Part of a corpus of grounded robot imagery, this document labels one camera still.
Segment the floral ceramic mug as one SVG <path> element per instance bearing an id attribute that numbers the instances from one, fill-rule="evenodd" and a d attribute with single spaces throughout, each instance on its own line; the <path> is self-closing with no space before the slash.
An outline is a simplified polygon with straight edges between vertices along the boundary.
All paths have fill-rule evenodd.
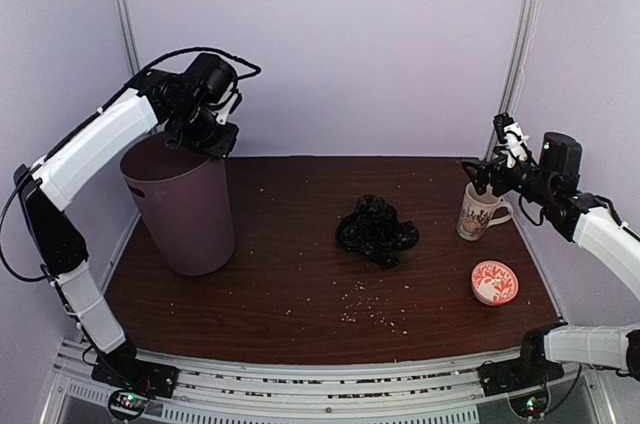
<path id="1" fill-rule="evenodd" d="M 464 190 L 463 200 L 456 225 L 457 234 L 464 240 L 479 240 L 490 227 L 505 224 L 513 217 L 513 207 L 487 187 L 479 194 L 472 183 Z"/>

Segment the mauve plastic trash bin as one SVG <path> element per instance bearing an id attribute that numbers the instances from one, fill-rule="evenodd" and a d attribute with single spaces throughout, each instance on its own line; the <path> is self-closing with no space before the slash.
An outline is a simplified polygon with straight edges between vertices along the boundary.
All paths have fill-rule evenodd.
<path id="1" fill-rule="evenodd" d="M 122 156 L 120 171 L 169 269 L 207 275 L 235 251 L 225 162 L 167 141 L 159 133 L 136 143 Z"/>

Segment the black plastic trash bag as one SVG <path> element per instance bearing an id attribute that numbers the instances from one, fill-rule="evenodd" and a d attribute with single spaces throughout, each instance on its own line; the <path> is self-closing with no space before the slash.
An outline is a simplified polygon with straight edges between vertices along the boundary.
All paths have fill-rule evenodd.
<path id="1" fill-rule="evenodd" d="M 335 231 L 341 249 L 362 254 L 383 270 L 397 267 L 397 253 L 413 248 L 419 238 L 419 230 L 411 220 L 400 222 L 396 208 L 373 194 L 359 197 L 353 212 L 341 220 Z"/>

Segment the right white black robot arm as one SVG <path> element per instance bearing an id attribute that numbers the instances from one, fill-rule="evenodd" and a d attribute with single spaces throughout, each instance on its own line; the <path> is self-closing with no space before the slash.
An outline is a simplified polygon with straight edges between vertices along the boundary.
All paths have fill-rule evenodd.
<path id="1" fill-rule="evenodd" d="M 605 265 L 633 293 L 639 292 L 639 236 L 617 213 L 612 201 L 578 189 L 581 145 L 572 137 L 548 132 L 540 158 L 533 159 L 525 138 L 509 128 L 488 161 L 465 159 L 461 165 L 478 194 L 516 192 L 540 208 L 568 242 Z M 519 384 L 535 384 L 551 363 L 579 363 L 639 377 L 639 327 L 555 325 L 529 332 L 512 374 Z"/>

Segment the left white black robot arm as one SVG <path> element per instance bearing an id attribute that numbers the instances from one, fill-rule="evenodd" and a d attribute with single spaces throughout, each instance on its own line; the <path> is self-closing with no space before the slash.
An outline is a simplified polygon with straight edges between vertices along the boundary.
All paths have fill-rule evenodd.
<path id="1" fill-rule="evenodd" d="M 233 150 L 239 128 L 228 118 L 242 100 L 235 69 L 260 67 L 213 47 L 166 53 L 141 68 L 123 87 L 47 154 L 14 173 L 26 227 L 49 281 L 96 352 L 106 373 L 123 388 L 137 386 L 144 368 L 89 269 L 80 232 L 65 214 L 76 194 L 117 154 L 157 126 L 173 147 L 209 159 Z"/>

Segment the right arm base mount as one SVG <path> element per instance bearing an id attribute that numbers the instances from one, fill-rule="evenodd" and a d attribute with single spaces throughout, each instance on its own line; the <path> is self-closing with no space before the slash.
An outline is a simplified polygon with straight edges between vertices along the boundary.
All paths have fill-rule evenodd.
<path id="1" fill-rule="evenodd" d="M 544 417 L 550 410 L 549 384 L 564 377 L 561 364 L 530 364 L 520 358 L 487 361 L 477 372 L 486 397 L 506 397 L 511 411 L 529 421 Z"/>

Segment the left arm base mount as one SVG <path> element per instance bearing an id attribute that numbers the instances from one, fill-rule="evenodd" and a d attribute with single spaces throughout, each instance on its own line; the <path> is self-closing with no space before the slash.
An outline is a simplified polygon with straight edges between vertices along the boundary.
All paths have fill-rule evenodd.
<path id="1" fill-rule="evenodd" d="M 111 416 L 122 423 L 140 418 L 157 398 L 171 398 L 178 377 L 175 366 L 104 353 L 97 355 L 91 373 L 94 381 L 113 387 L 106 406 Z"/>

